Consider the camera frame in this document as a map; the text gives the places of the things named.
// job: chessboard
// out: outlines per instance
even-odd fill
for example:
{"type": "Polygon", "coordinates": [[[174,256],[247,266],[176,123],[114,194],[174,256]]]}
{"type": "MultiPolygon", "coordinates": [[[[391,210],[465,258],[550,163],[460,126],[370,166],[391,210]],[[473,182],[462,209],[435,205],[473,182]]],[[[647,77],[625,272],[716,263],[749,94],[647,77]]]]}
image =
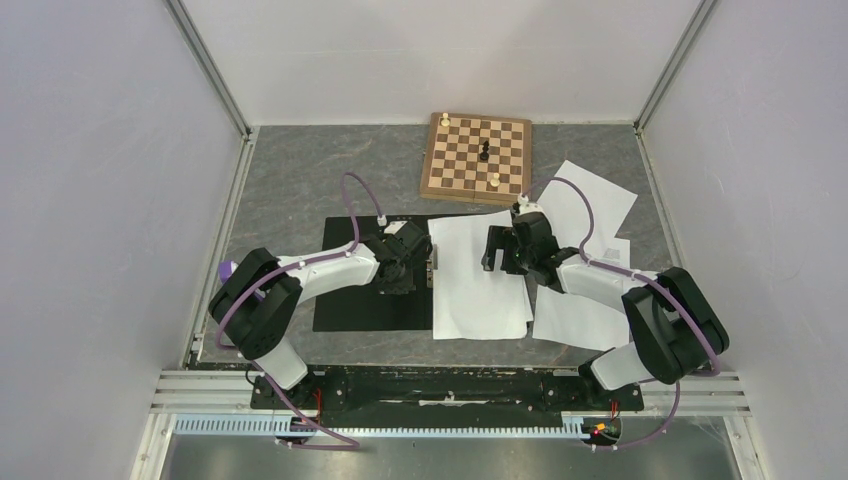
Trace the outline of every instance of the chessboard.
{"type": "Polygon", "coordinates": [[[530,187],[530,121],[444,115],[434,113],[430,120],[421,196],[493,205],[515,203],[530,187]],[[484,160],[485,142],[489,147],[484,160]]]}

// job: white paper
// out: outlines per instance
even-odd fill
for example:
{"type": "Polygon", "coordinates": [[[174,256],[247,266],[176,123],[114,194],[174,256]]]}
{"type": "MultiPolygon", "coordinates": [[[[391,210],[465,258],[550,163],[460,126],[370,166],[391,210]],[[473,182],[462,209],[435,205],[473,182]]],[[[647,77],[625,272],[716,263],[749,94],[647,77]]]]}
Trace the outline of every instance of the white paper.
{"type": "MultiPolygon", "coordinates": [[[[595,232],[586,244],[586,253],[602,257],[633,207],[636,194],[571,162],[565,162],[556,176],[573,182],[589,199],[595,232]]],[[[561,182],[551,182],[539,196],[538,203],[545,210],[560,247],[580,245],[589,231],[589,214],[574,189],[561,182]]]]}
{"type": "Polygon", "coordinates": [[[436,246],[433,272],[433,338],[524,338],[533,319],[524,277],[480,264],[490,225],[511,226],[508,211],[430,220],[436,246]]]}
{"type": "MultiPolygon", "coordinates": [[[[614,238],[600,260],[630,267],[630,240],[614,238]]],[[[533,338],[588,348],[609,350],[630,341],[627,318],[618,310],[578,295],[539,288],[533,338]]]]}

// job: chessboard wooden border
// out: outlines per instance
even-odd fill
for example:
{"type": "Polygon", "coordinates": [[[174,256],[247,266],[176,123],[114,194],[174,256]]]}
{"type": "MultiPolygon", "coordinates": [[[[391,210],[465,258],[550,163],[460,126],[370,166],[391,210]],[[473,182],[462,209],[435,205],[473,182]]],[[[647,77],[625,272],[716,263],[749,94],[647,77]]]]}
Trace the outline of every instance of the chessboard wooden border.
{"type": "MultiPolygon", "coordinates": [[[[521,185],[522,188],[527,189],[530,188],[530,182],[533,181],[533,122],[530,120],[522,120],[510,117],[493,117],[488,115],[473,115],[468,113],[448,113],[448,118],[467,118],[467,119],[479,119],[479,120],[488,120],[488,121],[497,121],[503,122],[504,120],[508,120],[510,123],[521,123],[524,125],[524,165],[521,167],[521,185]]],[[[423,198],[430,198],[434,200],[455,200],[459,202],[468,202],[469,199],[473,203],[485,203],[488,205],[506,205],[511,206],[515,203],[515,200],[505,200],[504,195],[508,195],[506,193],[492,193],[492,192],[475,192],[473,190],[454,190],[447,188],[439,188],[439,187],[431,187],[430,186],[430,170],[433,166],[433,155],[435,154],[436,149],[436,133],[439,129],[439,121],[442,118],[442,114],[439,112],[433,112],[430,115],[430,134],[427,138],[427,151],[424,156],[424,168],[421,171],[421,185],[419,187],[419,192],[423,198]]]]}

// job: robotic arm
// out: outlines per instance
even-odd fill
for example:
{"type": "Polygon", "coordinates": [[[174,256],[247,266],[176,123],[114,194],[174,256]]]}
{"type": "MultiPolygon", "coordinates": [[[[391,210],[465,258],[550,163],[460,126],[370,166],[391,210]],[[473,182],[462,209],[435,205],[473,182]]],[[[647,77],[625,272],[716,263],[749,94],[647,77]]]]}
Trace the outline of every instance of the robotic arm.
{"type": "Polygon", "coordinates": [[[219,268],[223,287],[209,303],[209,313],[221,324],[236,300],[258,280],[282,266],[293,268],[263,284],[232,314],[224,333],[247,360],[256,362],[284,390],[306,375],[306,364],[287,339],[294,309],[310,298],[353,285],[377,284],[381,293],[404,294],[415,288],[412,270],[432,251],[429,235],[409,222],[392,222],[383,234],[302,257],[274,257],[268,250],[251,251],[237,265],[219,268]],[[309,259],[330,257],[320,262],[309,259]]]}
{"type": "MultiPolygon", "coordinates": [[[[609,392],[654,378],[671,385],[707,363],[707,352],[692,329],[660,292],[632,275],[589,265],[574,247],[560,248],[538,204],[520,198],[511,213],[512,227],[489,227],[484,270],[494,270],[496,252],[502,249],[501,270],[506,273],[529,274],[542,286],[590,298],[627,317],[633,341],[596,356],[578,370],[595,391],[609,392]]],[[[686,270],[640,273],[655,278],[686,309],[716,354],[727,349],[727,332],[686,270]]]]}

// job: black chess piece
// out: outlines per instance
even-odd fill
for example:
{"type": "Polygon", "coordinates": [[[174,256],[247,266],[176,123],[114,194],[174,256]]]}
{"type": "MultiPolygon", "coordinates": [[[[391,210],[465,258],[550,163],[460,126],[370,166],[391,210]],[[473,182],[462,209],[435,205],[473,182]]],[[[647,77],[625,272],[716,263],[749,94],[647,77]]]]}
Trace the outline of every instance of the black chess piece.
{"type": "Polygon", "coordinates": [[[480,153],[480,160],[484,162],[489,161],[489,141],[486,140],[483,142],[483,151],[480,153]]]}

